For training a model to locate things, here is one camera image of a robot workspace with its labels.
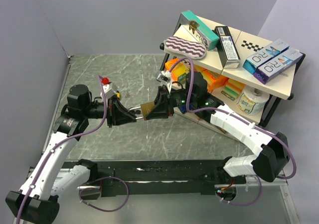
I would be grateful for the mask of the brass padlock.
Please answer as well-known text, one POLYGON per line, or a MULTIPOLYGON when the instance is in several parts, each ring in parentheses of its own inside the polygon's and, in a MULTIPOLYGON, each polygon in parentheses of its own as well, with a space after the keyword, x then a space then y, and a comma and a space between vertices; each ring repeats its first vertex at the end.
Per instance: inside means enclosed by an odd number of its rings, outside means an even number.
POLYGON ((129 108, 129 111, 134 113, 134 115, 136 116, 136 120, 147 120, 147 115, 152 111, 154 107, 154 102, 149 102, 141 104, 137 107, 129 108))

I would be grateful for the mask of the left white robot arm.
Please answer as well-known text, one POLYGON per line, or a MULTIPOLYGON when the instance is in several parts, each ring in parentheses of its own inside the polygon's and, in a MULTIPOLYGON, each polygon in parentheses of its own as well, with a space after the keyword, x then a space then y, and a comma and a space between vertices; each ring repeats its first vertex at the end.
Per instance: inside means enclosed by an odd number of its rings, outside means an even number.
POLYGON ((96 132, 106 123, 109 127, 158 118, 158 105, 167 100, 144 103, 134 108, 124 107, 113 83, 101 84, 101 94, 92 97, 86 85, 72 86, 67 104, 56 120, 53 133, 40 161, 18 191, 10 191, 6 204, 17 224, 51 224, 60 209, 59 200, 69 190, 83 184, 101 182, 97 163, 85 159, 76 162, 70 173, 56 178, 68 154, 81 137, 96 132))

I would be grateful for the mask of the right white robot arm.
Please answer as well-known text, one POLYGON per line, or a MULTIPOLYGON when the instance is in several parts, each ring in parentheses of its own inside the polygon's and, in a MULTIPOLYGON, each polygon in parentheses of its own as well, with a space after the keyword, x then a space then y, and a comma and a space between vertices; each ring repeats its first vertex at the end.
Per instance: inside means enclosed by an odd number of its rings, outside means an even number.
POLYGON ((281 172, 290 157, 287 144, 278 134, 272 134, 236 114, 228 105, 207 91, 207 82, 199 72, 186 75, 186 86, 173 90, 174 81, 168 71, 158 71, 161 83, 154 105, 163 105, 160 115, 167 118, 175 107, 205 115, 211 125, 231 134, 248 147, 252 154, 230 157, 218 170, 218 179, 230 183, 237 176, 256 175, 266 182, 282 179, 281 172))

